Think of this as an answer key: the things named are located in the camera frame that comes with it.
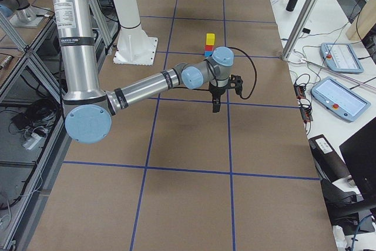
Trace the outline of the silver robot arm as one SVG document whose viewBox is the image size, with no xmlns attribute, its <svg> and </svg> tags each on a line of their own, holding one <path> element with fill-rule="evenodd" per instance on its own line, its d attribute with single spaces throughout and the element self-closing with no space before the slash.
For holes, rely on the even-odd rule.
<svg viewBox="0 0 376 251">
<path fill-rule="evenodd" d="M 214 104 L 218 104 L 229 84 L 234 54 L 218 47 L 196 64 L 180 63 L 124 88 L 101 89 L 90 22 L 90 0 L 53 0 L 68 91 L 63 97 L 65 128 L 80 143 L 95 143 L 105 138 L 112 116 L 136 102 L 184 85 L 197 89 L 208 83 Z M 151 65 L 157 38 L 142 29 L 136 0 L 114 0 L 120 22 L 116 63 Z"/>
</svg>

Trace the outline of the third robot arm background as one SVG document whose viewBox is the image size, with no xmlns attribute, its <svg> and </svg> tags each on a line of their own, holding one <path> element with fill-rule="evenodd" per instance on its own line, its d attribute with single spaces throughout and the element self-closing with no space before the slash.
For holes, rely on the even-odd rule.
<svg viewBox="0 0 376 251">
<path fill-rule="evenodd" d="M 28 0 L 1 0 L 1 15 L 17 28 L 36 28 L 44 18 L 49 18 L 47 10 L 32 6 Z"/>
</svg>

